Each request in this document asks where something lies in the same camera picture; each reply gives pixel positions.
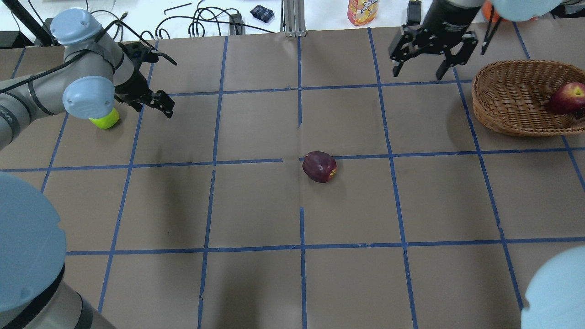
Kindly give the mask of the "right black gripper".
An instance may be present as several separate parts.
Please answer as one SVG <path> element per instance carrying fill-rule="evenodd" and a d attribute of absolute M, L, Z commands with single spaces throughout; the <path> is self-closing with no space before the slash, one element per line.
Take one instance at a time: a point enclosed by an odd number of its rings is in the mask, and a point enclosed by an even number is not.
<path fill-rule="evenodd" d="M 483 3 L 433 0 L 420 26 L 402 25 L 388 48 L 393 76 L 398 77 L 404 62 L 420 54 L 445 55 L 435 73 L 437 81 L 456 64 L 466 64 L 478 43 L 476 34 L 468 28 Z"/>

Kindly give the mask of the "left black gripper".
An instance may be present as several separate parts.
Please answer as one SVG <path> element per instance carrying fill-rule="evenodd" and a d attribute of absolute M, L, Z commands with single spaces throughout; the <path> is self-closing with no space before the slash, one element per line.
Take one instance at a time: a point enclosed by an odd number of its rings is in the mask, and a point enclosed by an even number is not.
<path fill-rule="evenodd" d="M 139 69 L 135 69 L 129 59 L 121 60 L 121 64 L 113 75 L 115 88 L 114 98 L 119 103 L 142 112 L 144 106 L 163 113 L 168 119 L 174 114 L 175 102 L 165 91 L 152 92 L 148 82 Z"/>

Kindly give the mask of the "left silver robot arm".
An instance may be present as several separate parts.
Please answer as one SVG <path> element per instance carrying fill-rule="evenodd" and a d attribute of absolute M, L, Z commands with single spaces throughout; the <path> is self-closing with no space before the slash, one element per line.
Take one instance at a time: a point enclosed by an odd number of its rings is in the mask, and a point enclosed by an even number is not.
<path fill-rule="evenodd" d="M 59 13 L 50 32 L 64 46 L 64 63 L 1 83 L 1 147 L 35 120 L 66 112 L 106 129 L 119 115 L 115 102 L 173 115 L 174 101 L 152 91 L 143 62 L 166 56 L 145 40 L 117 43 L 87 10 Z M 1 327 L 112 329 L 88 300 L 64 281 L 66 235 L 60 216 L 40 190 L 1 173 Z"/>

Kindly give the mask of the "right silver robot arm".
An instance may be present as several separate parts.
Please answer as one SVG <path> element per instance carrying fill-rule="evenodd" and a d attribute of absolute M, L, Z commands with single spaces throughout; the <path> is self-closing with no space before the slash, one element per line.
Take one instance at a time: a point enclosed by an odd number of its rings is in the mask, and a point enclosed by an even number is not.
<path fill-rule="evenodd" d="M 494 0 L 499 15 L 509 21 L 528 21 L 545 15 L 560 4 L 559 0 Z M 441 80 L 449 68 L 464 65 L 470 52 L 451 54 L 459 43 L 475 48 L 477 37 L 468 27 L 484 5 L 482 0 L 434 0 L 422 27 L 409 27 L 399 33 L 389 46 L 393 75 L 399 75 L 404 62 L 419 54 L 443 54 L 436 71 Z M 521 310 L 523 329 L 582 329 L 584 327 L 585 248 L 583 245 L 564 250 L 550 258 L 533 275 L 525 297 L 528 306 Z"/>

